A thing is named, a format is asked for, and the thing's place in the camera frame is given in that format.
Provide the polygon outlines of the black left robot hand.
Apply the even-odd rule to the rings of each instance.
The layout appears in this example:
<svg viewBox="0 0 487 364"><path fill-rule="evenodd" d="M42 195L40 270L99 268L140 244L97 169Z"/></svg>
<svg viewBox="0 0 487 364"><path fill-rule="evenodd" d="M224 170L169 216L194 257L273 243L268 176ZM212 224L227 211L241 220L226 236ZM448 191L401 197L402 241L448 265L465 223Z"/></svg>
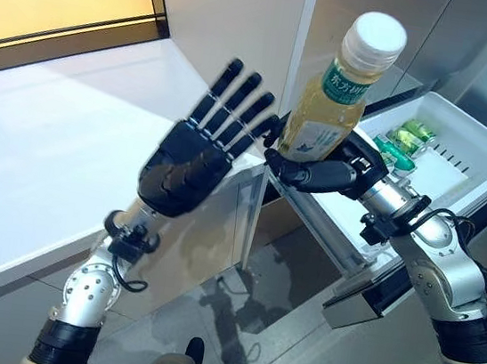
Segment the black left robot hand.
<svg viewBox="0 0 487 364"><path fill-rule="evenodd" d="M243 66L243 61L233 59L142 167L138 197L159 214L175 218L199 206L229 173L233 161L279 123L277 116L270 115L251 125L275 101L270 92L260 95L244 112L235 113L260 85L262 77L257 72L227 100L220 100Z"/></svg>

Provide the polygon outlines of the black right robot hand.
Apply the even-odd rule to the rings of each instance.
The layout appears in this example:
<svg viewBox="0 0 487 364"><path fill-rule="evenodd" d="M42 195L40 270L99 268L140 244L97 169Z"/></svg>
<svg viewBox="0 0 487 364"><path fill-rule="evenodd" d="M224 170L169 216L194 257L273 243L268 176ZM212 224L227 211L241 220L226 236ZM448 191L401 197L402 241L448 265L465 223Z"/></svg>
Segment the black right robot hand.
<svg viewBox="0 0 487 364"><path fill-rule="evenodd" d="M279 181L304 193L338 192L352 200L388 175L383 157L373 140L353 129L321 161L295 162L274 148L264 151L266 164Z"/></svg>

